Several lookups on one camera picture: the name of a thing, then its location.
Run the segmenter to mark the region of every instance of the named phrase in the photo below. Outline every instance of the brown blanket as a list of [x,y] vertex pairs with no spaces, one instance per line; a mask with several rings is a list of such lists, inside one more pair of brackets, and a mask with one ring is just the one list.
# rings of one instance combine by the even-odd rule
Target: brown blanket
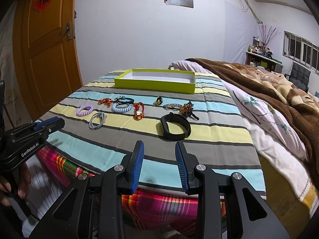
[[319,104],[313,96],[297,89],[282,74],[207,59],[186,60],[198,63],[283,114],[307,148],[310,174],[319,189]]

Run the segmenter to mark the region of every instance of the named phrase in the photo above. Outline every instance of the wooden door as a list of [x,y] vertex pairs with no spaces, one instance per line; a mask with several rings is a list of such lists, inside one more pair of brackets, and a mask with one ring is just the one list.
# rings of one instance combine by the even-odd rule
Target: wooden door
[[[21,95],[33,120],[82,87],[74,1],[18,0],[13,57]],[[44,4],[43,12],[34,9],[36,5],[43,9]]]

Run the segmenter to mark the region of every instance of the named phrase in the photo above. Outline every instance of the white cloth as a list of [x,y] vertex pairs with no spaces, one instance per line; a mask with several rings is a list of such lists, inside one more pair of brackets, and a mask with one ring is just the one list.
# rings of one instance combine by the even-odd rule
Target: white cloth
[[[0,80],[5,81],[5,105],[14,126],[31,122],[31,117],[23,102],[13,62],[12,33],[17,1],[14,1],[0,22]],[[4,112],[5,129],[13,128]]]
[[285,117],[267,102],[255,98],[238,87],[223,81],[242,116],[246,116],[278,139],[301,161],[308,162],[304,143],[290,126]]
[[[309,190],[312,189],[311,178],[304,164],[260,125],[245,116],[243,116],[243,120],[256,151],[266,158],[272,167],[289,182],[295,195],[303,203]],[[309,205],[310,217],[313,216],[319,205],[318,192],[313,197],[313,201],[307,204]]]
[[[30,194],[28,196],[31,213],[41,219],[50,206],[56,201],[63,191],[63,185],[40,162],[36,155],[27,160],[31,173]],[[22,222],[23,236],[28,238],[36,221],[32,216]]]

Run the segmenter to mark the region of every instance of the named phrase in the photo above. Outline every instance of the door lock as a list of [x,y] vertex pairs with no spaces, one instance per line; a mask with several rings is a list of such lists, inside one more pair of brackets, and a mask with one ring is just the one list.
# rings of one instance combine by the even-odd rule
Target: door lock
[[66,39],[67,39],[67,40],[71,40],[71,39],[72,39],[72,36],[71,36],[71,22],[67,22],[67,23],[66,23],[66,28],[59,33],[59,36],[60,36],[63,32],[66,32]]

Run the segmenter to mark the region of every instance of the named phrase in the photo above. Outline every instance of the pipe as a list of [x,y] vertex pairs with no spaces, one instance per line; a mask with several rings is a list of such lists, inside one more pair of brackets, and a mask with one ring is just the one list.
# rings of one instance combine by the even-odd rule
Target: pipe
[[249,5],[248,0],[245,0],[246,4],[248,5],[249,9],[251,10],[251,12],[253,13],[256,21],[258,24],[262,24],[263,22],[261,20],[259,20],[259,18],[257,17],[257,15],[255,14],[254,10],[252,9],[252,7]]

